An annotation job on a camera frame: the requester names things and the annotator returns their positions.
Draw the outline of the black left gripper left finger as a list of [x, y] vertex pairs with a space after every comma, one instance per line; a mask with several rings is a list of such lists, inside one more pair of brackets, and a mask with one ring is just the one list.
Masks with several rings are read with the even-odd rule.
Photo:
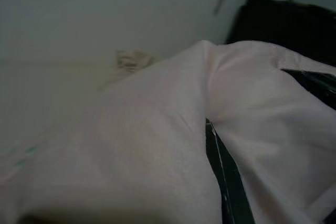
[[205, 134], [207, 158], [222, 198], [222, 223], [253, 223], [254, 217], [237, 165], [210, 120], [206, 120]]

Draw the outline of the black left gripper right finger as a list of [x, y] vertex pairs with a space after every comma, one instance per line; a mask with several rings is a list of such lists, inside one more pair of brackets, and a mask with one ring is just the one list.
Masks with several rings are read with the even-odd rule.
[[282, 69], [286, 92], [312, 110], [335, 111], [335, 76], [330, 73]]

